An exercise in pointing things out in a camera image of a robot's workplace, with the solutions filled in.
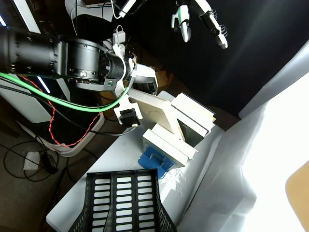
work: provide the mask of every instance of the blue plastic object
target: blue plastic object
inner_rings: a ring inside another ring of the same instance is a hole
[[[167,173],[175,163],[162,154],[162,152],[151,146],[147,146],[144,153],[139,158],[139,164],[144,169],[156,168],[158,170],[159,179],[162,179],[165,173]]]

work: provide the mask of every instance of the black curtain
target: black curtain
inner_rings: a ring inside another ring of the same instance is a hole
[[[123,20],[152,55],[180,78],[204,105],[234,115],[250,101],[309,39],[307,0],[209,0],[219,24],[228,29],[229,47],[216,45],[191,13],[191,40],[171,32],[173,0],[148,0]]]

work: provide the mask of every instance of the floor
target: floor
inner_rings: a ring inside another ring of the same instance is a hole
[[[184,84],[175,78],[170,84],[169,93],[176,96],[181,91],[192,95]],[[234,125],[238,119],[230,114],[216,109],[218,125],[227,130]],[[25,133],[13,120],[7,117],[4,122],[8,127],[19,133],[13,137],[0,131],[0,143],[6,147],[12,147],[25,141],[33,141],[33,138]],[[105,121],[100,131],[121,132],[124,127],[116,122]],[[96,135],[85,147],[97,158],[115,141],[115,137]],[[39,151],[40,146],[36,142],[21,144],[14,148],[14,151],[26,155],[28,151]],[[61,179],[58,199],[51,202],[57,183],[60,180],[62,170],[66,167],[67,158],[59,157],[59,171],[41,182],[30,182],[26,179],[18,179],[9,175],[3,167],[3,157],[6,149],[0,146],[0,231],[3,232],[52,232],[54,231],[46,222],[45,216],[61,199],[66,192],[74,185],[68,174],[65,173]],[[74,180],[78,180],[96,161],[95,157],[86,151],[69,159],[69,172]],[[23,158],[9,152],[5,164],[8,170],[15,175],[23,176]],[[33,179],[41,179],[46,175],[45,171],[40,172]]]

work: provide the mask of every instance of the white fabric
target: white fabric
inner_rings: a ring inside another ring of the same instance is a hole
[[[285,193],[309,160],[309,74],[229,129],[178,231],[301,232]]]
[[[297,54],[251,99],[239,113],[244,118],[256,108],[285,90],[307,72],[309,72],[309,41]]]

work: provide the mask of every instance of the white power adapter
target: white power adapter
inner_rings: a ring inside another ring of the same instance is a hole
[[[112,35],[113,44],[122,44],[126,41],[126,33],[124,32],[121,25],[117,26],[116,32]]]

